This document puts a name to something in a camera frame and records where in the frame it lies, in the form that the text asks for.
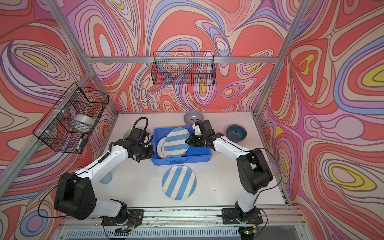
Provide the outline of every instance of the plate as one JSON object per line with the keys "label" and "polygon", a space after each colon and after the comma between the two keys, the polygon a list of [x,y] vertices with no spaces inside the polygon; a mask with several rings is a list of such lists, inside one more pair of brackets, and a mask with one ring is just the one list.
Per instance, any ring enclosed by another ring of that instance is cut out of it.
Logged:
{"label": "plate", "polygon": [[191,196],[196,188],[196,175],[187,166],[173,166],[161,181],[163,192],[172,200],[183,200]]}
{"label": "plate", "polygon": [[177,127],[173,129],[166,137],[164,143],[164,150],[168,157],[181,157],[183,156],[189,145],[185,143],[186,139],[189,138],[189,132],[183,127]]}
{"label": "plate", "polygon": [[166,138],[167,137],[163,137],[159,143],[157,144],[157,147],[156,147],[156,150],[157,150],[157,154],[159,155],[159,157],[161,158],[169,158],[167,155],[166,155],[166,151],[164,150],[164,143],[166,141]]}

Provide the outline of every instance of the bowl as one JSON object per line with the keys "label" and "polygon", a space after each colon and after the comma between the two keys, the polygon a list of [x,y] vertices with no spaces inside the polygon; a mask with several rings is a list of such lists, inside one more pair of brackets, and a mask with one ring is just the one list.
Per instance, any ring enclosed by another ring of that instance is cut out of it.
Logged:
{"label": "bowl", "polygon": [[186,125],[193,125],[198,120],[203,121],[204,117],[203,114],[199,111],[189,111],[184,114],[184,122]]}
{"label": "bowl", "polygon": [[232,142],[241,142],[247,136],[247,131],[240,125],[232,124],[227,127],[226,136]]}

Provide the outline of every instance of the white plate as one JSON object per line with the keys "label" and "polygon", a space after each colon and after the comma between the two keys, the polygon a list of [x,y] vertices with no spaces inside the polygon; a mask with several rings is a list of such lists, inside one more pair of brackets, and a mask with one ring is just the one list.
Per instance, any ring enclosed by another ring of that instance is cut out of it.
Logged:
{"label": "white plate", "polygon": [[164,150],[164,143],[166,142],[166,138],[167,137],[163,137],[159,143],[157,144],[157,147],[156,147],[156,150],[157,150],[157,154],[159,155],[159,157],[161,158],[169,158],[167,155],[166,155],[166,151]]}

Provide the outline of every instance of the black mounting plate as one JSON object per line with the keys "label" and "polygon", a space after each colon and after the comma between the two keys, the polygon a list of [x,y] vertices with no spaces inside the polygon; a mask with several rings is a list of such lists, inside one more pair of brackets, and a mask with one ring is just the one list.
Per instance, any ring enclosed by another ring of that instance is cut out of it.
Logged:
{"label": "black mounting plate", "polygon": [[[129,217],[128,221],[124,226],[133,227],[133,226],[139,226],[143,222],[143,209],[128,209],[129,211]],[[113,217],[104,217],[101,224],[103,226],[119,226],[116,223],[116,219]]]}
{"label": "black mounting plate", "polygon": [[[241,222],[243,222],[244,224],[254,224],[256,226],[263,223],[263,218],[261,216],[260,209],[255,207],[251,211],[252,211],[252,213],[247,212],[247,215],[249,214],[249,217],[244,218],[244,219],[239,219],[239,220]],[[223,216],[223,223],[224,224],[240,224],[240,222],[238,222],[236,220],[238,215],[237,215],[237,211],[235,208],[233,208],[233,209],[221,209],[221,215]]]}

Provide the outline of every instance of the white table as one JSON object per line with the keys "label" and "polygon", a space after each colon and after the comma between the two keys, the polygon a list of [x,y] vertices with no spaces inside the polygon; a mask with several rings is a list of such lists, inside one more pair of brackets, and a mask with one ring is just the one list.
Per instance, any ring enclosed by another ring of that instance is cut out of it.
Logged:
{"label": "white table", "polygon": [[[239,143],[243,147],[254,149],[263,147],[259,133],[249,112],[203,113],[210,120],[215,132],[225,134],[227,126],[239,124],[247,130],[247,137]],[[147,117],[147,132],[155,128],[185,126],[184,113],[131,113],[119,114],[108,142],[122,138],[139,117]],[[145,120],[136,127],[144,128]],[[150,159],[140,163],[127,159],[115,167],[111,173],[113,179],[108,184],[99,183],[95,188],[98,198],[116,199],[128,204],[128,207],[197,207],[234,205],[242,191],[237,164],[227,156],[212,151],[209,162],[184,164],[196,174],[197,184],[194,193],[184,200],[169,199],[161,187],[164,173],[171,165],[155,166]],[[275,178],[268,187],[277,184]],[[284,204],[279,187],[264,191],[258,197],[256,205]]]}

